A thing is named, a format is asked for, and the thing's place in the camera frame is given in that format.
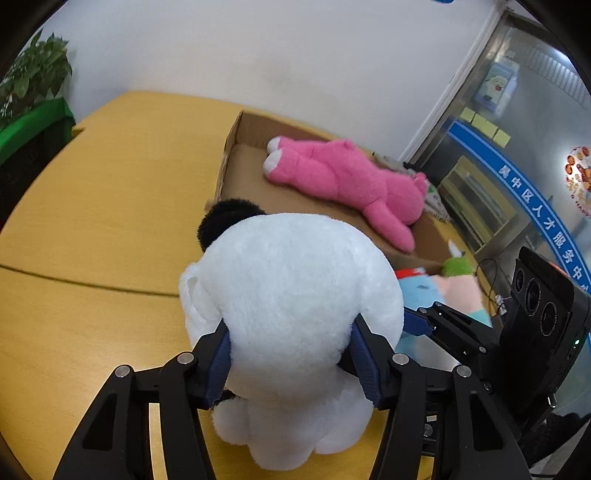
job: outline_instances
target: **pink stuffed animal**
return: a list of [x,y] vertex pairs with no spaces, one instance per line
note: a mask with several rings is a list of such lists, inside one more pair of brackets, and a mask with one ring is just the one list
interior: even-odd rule
[[263,170],[276,184],[360,210],[368,223],[403,252],[414,250],[410,228],[423,212],[425,175],[414,178],[379,168],[351,141],[295,141],[275,137]]

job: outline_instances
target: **white wall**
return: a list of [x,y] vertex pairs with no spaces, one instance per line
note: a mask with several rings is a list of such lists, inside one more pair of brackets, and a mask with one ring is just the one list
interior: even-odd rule
[[77,119],[126,90],[177,92],[399,158],[420,145],[498,11],[496,0],[69,0],[44,35],[70,41]]

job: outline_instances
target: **sticky note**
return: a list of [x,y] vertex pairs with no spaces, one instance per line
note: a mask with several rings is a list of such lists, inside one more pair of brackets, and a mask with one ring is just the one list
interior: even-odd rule
[[487,120],[485,122],[485,124],[482,126],[482,128],[480,129],[480,131],[482,133],[484,133],[488,138],[492,138],[495,136],[497,128],[498,127],[495,124],[492,124]]
[[474,118],[474,114],[476,112],[474,110],[472,110],[471,108],[464,108],[464,111],[462,112],[462,114],[460,115],[460,118],[462,120],[465,120],[466,122],[472,122],[472,119]]
[[482,128],[484,127],[485,124],[486,124],[486,118],[484,118],[482,115],[478,115],[478,113],[476,113],[474,115],[474,118],[472,119],[472,125],[474,126],[474,128],[482,131]]
[[511,140],[511,136],[507,134],[504,130],[499,129],[496,135],[492,139],[495,143],[498,143],[501,147],[505,148],[509,140]]

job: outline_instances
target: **wooden table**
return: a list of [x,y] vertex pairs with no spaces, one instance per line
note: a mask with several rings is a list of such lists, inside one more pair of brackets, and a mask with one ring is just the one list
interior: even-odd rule
[[77,137],[17,205],[0,265],[52,278],[177,294],[213,198],[223,145],[242,106],[127,93]]
[[[213,197],[239,105],[127,93],[77,126],[0,234],[0,432],[34,480],[50,480],[74,429],[111,371],[164,364],[189,347],[177,281],[200,257],[195,239]],[[291,472],[260,470],[204,435],[219,480],[366,479],[384,428],[313,455]],[[166,478],[157,407],[155,478]],[[431,460],[419,478],[430,477]]]

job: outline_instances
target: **green plush toy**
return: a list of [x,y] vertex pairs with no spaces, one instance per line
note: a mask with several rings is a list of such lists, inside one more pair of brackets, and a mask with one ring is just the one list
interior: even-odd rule
[[443,277],[457,277],[459,275],[474,275],[475,270],[468,259],[464,257],[452,257],[445,260],[441,274]]

